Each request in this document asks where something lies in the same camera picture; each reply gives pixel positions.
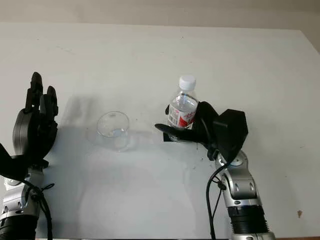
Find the clear plastic cup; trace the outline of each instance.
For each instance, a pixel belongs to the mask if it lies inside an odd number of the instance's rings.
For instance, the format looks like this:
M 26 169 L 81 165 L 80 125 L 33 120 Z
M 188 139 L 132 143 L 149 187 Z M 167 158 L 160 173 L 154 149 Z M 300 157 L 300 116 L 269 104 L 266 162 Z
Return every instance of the clear plastic cup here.
M 129 118 L 120 111 L 107 112 L 99 118 L 96 125 L 96 131 L 103 138 L 104 144 L 117 151 L 125 150 L 127 147 L 128 129 Z

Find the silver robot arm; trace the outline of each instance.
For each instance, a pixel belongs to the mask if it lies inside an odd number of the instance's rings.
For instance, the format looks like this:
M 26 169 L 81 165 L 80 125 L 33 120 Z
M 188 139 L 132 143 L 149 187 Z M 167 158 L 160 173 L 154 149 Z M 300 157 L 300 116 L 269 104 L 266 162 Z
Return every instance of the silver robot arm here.
M 215 166 L 227 162 L 219 153 Z M 275 240 L 264 217 L 256 183 L 248 170 L 248 158 L 241 150 L 230 165 L 220 173 L 225 186 L 223 198 L 227 207 L 233 234 L 232 240 Z

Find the plastic bottle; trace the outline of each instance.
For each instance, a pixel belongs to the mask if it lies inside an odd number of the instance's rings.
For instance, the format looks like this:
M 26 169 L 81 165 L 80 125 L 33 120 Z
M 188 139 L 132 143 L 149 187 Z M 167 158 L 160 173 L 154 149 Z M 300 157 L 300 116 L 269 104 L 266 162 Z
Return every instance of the plastic bottle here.
M 179 89 L 169 103 L 168 125 L 175 128 L 192 127 L 198 100 L 195 94 L 196 78 L 183 75 L 179 79 Z

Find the white table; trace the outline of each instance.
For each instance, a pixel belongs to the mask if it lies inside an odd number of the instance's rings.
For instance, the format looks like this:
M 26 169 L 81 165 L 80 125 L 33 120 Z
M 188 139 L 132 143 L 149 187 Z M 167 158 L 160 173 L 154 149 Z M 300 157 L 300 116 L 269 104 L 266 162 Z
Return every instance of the white table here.
M 209 238 L 205 188 L 214 164 L 201 145 L 163 143 L 154 128 L 186 73 L 218 113 L 246 112 L 243 150 L 270 229 L 278 238 L 320 235 L 320 56 L 300 31 L 1 23 L 0 141 L 10 154 L 33 71 L 58 97 L 44 171 L 55 183 L 45 193 L 55 238 Z M 88 137 L 112 110 L 130 119 L 128 151 Z M 223 200 L 215 229 L 218 238 L 231 234 Z M 46 236 L 43 215 L 37 235 Z

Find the white wall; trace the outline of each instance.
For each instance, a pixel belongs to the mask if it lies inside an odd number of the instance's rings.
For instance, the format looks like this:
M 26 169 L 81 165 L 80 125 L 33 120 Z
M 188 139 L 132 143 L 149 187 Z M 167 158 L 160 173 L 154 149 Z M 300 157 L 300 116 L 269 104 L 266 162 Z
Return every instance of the white wall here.
M 319 0 L 0 0 L 0 22 L 298 29 L 320 52 Z

